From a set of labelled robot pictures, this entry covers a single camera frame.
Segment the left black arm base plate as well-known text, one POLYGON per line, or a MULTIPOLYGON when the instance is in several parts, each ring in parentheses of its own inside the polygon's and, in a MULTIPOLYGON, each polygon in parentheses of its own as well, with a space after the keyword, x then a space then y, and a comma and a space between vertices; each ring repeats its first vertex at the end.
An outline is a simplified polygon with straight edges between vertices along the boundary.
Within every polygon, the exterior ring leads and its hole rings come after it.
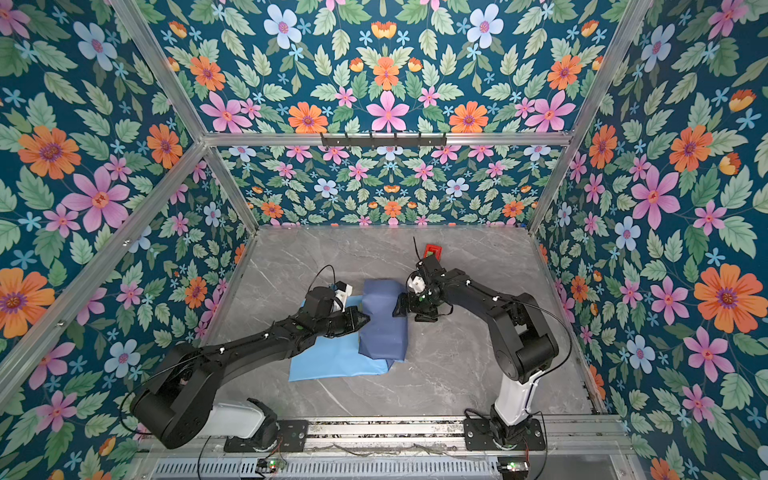
POLYGON ((304 450, 308 439, 307 420, 275 420, 262 425, 248 438, 228 437, 226 453, 298 453, 304 450))

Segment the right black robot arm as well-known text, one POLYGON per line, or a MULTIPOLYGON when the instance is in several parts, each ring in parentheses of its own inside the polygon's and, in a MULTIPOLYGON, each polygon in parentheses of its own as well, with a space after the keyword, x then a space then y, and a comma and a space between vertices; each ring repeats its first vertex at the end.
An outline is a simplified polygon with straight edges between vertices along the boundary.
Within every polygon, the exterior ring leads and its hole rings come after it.
POLYGON ((488 328, 492 351, 503 373, 499 394, 486 420, 495 441, 511 443, 533 415, 540 379, 559 355, 545 312, 529 294, 504 294, 473 280, 460 269, 447 270, 434 256, 417 262, 399 295, 395 316, 436 322, 439 308, 462 308, 488 328))

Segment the light blue wrapping paper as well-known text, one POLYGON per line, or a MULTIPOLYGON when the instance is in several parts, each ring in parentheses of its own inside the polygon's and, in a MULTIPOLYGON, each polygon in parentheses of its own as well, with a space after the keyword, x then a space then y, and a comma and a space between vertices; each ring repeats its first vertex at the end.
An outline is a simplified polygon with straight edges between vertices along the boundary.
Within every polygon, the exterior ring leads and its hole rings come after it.
POLYGON ((383 375, 406 359, 409 334, 406 317, 392 311, 405 286, 391 279, 364 282, 360 295, 353 294, 346 307, 355 306, 370 316, 359 332, 340 338, 319 338, 314 346, 293 357, 291 382, 328 378, 383 375))

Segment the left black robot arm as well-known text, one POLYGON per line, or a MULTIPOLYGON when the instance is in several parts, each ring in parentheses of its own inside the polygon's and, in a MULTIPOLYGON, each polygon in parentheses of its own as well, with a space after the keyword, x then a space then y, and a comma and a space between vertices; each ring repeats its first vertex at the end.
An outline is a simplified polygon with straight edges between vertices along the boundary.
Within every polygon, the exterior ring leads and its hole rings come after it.
POLYGON ((348 306, 331 287, 315 287, 296 313, 267 329, 222 344, 194 347, 181 343, 137 389, 129 411, 168 449, 198 437, 243 440, 257 451, 278 441, 277 415, 263 402, 218 403, 219 388, 267 364, 295 357, 316 340, 361 330, 370 316, 348 306))

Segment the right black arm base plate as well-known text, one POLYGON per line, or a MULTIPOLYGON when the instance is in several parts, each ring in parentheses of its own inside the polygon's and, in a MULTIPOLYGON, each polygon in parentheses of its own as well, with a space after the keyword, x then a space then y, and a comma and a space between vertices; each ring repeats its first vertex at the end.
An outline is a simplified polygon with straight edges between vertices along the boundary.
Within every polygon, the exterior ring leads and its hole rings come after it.
POLYGON ((546 435, 541 422, 526 418, 508 426, 500 418, 465 417, 463 420, 465 448, 469 451, 544 451, 546 435))

